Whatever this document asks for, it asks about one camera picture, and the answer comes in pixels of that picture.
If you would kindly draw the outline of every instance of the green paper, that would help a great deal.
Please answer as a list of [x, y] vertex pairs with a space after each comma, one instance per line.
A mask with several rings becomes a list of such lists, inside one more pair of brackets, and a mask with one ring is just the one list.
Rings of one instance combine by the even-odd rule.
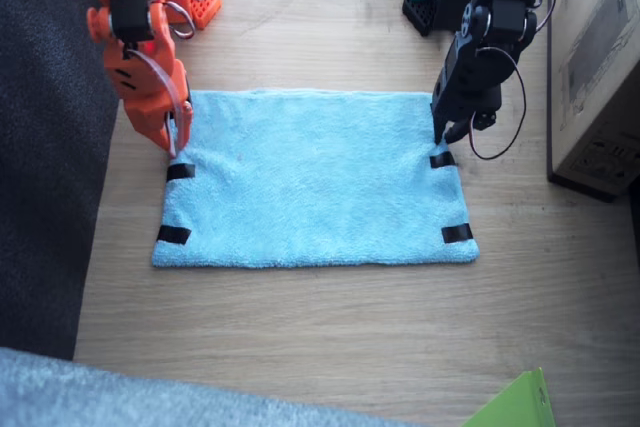
[[555, 427], [542, 369], [525, 372], [463, 427]]

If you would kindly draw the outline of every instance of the towel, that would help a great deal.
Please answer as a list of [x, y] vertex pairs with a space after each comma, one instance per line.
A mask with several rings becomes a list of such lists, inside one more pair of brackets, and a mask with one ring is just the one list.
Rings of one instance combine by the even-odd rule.
[[126, 377], [2, 347], [0, 372], [5, 427], [411, 427], [205, 385]]
[[193, 92], [156, 267], [469, 262], [458, 170], [431, 96]]

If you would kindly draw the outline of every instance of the black cable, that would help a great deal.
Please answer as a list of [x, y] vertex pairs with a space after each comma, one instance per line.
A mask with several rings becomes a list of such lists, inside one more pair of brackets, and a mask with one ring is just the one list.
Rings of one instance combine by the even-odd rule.
[[524, 80], [522, 80], [522, 75], [520, 75], [520, 71], [518, 70], [518, 64], [516, 63], [515, 60], [513, 60], [513, 57], [511, 57], [508, 52], [502, 49], [499, 49], [498, 47], [483, 47], [481, 49], [478, 49], [478, 52], [483, 52], [483, 51], [500, 52], [500, 54], [504, 55], [511, 61], [511, 63], [516, 69], [516, 74], [518, 74], [518, 79], [520, 79], [520, 86], [522, 87], [522, 98], [524, 101], [523, 108], [522, 108], [522, 117], [520, 118], [520, 123], [518, 124], [518, 130], [516, 130], [516, 134], [513, 136], [513, 139], [511, 139], [511, 142], [509, 142], [509, 145], [507, 145], [506, 149], [490, 157], [485, 157], [483, 155], [480, 155], [476, 150], [475, 141], [473, 139], [473, 119], [475, 118], [476, 113], [474, 112], [473, 115], [471, 116], [471, 119], [469, 119], [469, 145], [471, 145], [471, 150], [473, 151], [474, 154], [476, 154], [476, 156], [478, 156], [478, 158], [482, 160], [495, 160], [498, 157], [502, 157], [504, 154], [507, 153], [507, 151], [515, 143], [516, 139], [518, 138], [518, 135], [520, 134], [520, 130], [522, 129], [522, 124], [524, 123], [524, 118], [527, 115], [527, 92], [524, 88]]

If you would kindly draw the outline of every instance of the gray fabric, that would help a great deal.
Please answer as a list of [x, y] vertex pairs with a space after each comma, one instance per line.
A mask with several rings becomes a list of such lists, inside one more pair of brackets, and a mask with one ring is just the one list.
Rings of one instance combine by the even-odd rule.
[[0, 423], [46, 426], [408, 426], [0, 349]]
[[0, 345], [71, 358], [117, 109], [86, 11], [0, 0]]

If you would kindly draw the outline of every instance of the cardboard box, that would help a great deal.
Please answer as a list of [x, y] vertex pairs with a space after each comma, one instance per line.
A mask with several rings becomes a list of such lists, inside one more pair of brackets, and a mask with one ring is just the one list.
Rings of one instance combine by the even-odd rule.
[[603, 200], [640, 175], [639, 0], [557, 0], [549, 28], [549, 180]]

